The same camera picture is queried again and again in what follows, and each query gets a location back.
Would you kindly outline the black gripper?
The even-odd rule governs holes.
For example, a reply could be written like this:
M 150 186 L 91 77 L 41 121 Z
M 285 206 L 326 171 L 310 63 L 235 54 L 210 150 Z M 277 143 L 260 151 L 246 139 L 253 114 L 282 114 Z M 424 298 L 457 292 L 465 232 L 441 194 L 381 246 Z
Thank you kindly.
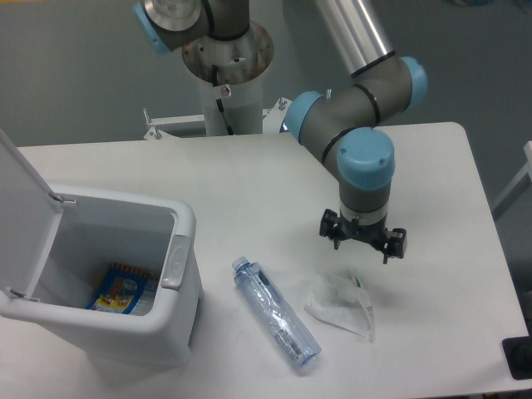
M 351 209 L 341 209 L 340 215 L 325 209 L 320 220 L 319 235 L 333 242 L 338 250 L 340 243 L 356 240 L 369 244 L 383 254 L 382 262 L 389 259 L 403 259 L 406 252 L 406 229 L 387 229 L 387 211 L 376 210 L 359 213 Z

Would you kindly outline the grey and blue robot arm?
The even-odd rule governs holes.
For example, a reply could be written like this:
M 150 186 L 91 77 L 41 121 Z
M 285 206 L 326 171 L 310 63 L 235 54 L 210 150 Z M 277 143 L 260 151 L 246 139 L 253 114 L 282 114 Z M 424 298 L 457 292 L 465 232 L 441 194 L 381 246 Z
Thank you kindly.
M 304 92 L 283 121 L 339 184 L 340 209 L 323 213 L 319 233 L 335 245 L 353 239 L 385 259 L 402 258 L 406 231 L 386 227 L 394 146 L 379 125 L 423 99 L 426 72 L 395 53 L 368 1 L 319 1 L 317 9 L 352 83 L 336 95 Z M 263 131 L 260 81 L 273 41 L 251 20 L 248 2 L 140 1 L 134 13 L 156 51 L 181 52 L 199 83 L 208 135 Z

